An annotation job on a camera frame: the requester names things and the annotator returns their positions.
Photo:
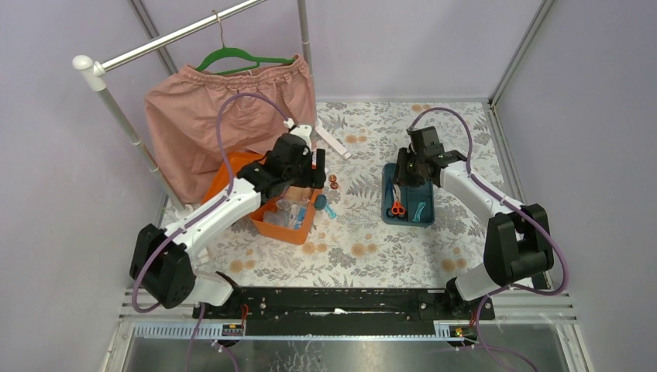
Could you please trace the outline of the bagged latex gloves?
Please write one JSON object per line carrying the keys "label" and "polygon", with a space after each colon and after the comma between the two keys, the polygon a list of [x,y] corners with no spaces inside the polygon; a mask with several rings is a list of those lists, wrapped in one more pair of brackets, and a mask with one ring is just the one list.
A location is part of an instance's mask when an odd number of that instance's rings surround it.
{"label": "bagged latex gloves", "polygon": [[307,206],[312,200],[313,192],[312,188],[290,186],[285,192],[283,200],[294,205]]}

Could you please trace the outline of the alcohol wipes bag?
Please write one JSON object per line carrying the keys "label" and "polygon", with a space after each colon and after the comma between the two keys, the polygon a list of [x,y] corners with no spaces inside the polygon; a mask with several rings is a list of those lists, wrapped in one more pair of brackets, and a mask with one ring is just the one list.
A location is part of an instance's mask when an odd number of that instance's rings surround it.
{"label": "alcohol wipes bag", "polygon": [[299,230],[305,220],[307,207],[303,205],[292,204],[286,208],[280,209],[279,213],[283,217],[283,227],[287,229]]}

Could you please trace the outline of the small orange scissors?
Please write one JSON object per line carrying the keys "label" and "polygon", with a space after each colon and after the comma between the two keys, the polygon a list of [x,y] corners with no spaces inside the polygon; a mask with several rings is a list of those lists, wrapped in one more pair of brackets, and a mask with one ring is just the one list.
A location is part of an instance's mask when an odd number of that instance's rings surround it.
{"label": "small orange scissors", "polygon": [[394,204],[390,208],[390,213],[397,218],[406,216],[406,208],[401,203],[401,190],[398,185],[394,185]]}

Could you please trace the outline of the teal divided tray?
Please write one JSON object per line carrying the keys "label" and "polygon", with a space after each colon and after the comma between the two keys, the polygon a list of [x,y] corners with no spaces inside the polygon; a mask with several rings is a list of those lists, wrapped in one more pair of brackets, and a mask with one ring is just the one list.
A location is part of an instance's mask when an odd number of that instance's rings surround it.
{"label": "teal divided tray", "polygon": [[[434,186],[427,182],[420,187],[400,186],[401,202],[407,210],[407,218],[400,220],[387,217],[387,198],[385,196],[385,187],[388,177],[394,176],[396,164],[388,163],[383,167],[382,173],[382,201],[381,201],[381,218],[383,222],[389,225],[412,226],[412,227],[429,227],[435,221],[435,203],[434,203]],[[422,213],[420,222],[412,222],[416,206],[419,202],[426,202],[425,209]]]}

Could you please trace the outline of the gauze pad packet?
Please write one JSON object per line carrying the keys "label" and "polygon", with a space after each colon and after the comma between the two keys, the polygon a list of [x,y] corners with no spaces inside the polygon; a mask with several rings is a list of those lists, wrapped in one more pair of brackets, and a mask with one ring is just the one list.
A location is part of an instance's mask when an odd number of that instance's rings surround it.
{"label": "gauze pad packet", "polygon": [[285,226],[286,213],[266,211],[263,214],[263,223],[273,226]]}

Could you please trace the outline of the black handled scissors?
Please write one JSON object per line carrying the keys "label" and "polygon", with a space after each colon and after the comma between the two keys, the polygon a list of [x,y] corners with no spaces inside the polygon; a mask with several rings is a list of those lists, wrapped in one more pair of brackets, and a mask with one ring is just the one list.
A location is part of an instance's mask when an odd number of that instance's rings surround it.
{"label": "black handled scissors", "polygon": [[387,210],[388,218],[396,218],[405,220],[407,218],[407,210],[401,202],[401,190],[392,180],[387,182],[387,193],[391,197],[391,204]]}

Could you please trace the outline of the orange plastic medicine box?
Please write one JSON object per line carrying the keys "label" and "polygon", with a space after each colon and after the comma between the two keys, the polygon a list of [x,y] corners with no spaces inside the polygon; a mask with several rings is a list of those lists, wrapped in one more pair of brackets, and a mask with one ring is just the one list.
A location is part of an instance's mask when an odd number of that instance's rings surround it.
{"label": "orange plastic medicine box", "polygon": [[[247,152],[233,152],[228,155],[229,163],[232,166],[234,171],[241,170],[247,164],[252,163],[261,158],[259,154],[256,153],[247,153]],[[205,193],[205,196],[201,200],[201,203],[204,204],[217,195],[221,190],[223,190],[229,182],[228,171],[225,165],[222,165],[218,172],[212,179],[208,191]],[[302,245],[306,242],[308,235],[313,227],[316,209],[314,203],[316,198],[319,195],[323,194],[322,189],[313,189],[312,200],[309,202],[307,207],[307,214],[305,216],[304,223],[299,230],[287,229],[283,226],[273,226],[266,223],[263,223],[263,214],[266,211],[279,212],[280,209],[283,209],[282,202],[278,203],[279,200],[283,200],[283,197],[277,197],[271,201],[268,201],[264,206],[257,209],[255,212],[249,214],[250,221],[254,224],[259,234],[265,237],[272,239],[280,240],[285,243],[292,243],[295,245]]]}

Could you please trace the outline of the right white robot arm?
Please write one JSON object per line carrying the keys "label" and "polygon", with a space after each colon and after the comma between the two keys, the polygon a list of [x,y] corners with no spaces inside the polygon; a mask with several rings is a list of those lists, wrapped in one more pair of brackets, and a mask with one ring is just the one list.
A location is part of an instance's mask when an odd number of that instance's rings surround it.
{"label": "right white robot arm", "polygon": [[543,207],[507,198],[479,178],[465,155],[444,149],[436,129],[412,130],[409,136],[409,146],[398,151],[394,181],[409,187],[431,182],[459,199],[486,227],[483,262],[446,285],[448,315],[464,319],[475,309],[475,300],[553,268],[553,248],[543,235],[548,229]]}

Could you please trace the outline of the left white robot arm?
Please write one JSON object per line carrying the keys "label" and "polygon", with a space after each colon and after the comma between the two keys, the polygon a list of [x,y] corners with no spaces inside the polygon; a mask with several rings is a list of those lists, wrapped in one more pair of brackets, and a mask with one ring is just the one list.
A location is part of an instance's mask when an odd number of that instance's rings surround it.
{"label": "left white robot arm", "polygon": [[196,271],[194,263],[212,239],[289,187],[323,188],[325,151],[311,150],[312,132],[310,125],[292,125],[263,160],[231,174],[228,185],[192,213],[163,229],[142,228],[129,268],[133,289],[146,290],[166,309],[188,300],[209,304],[224,319],[236,315],[237,284],[224,274]]}

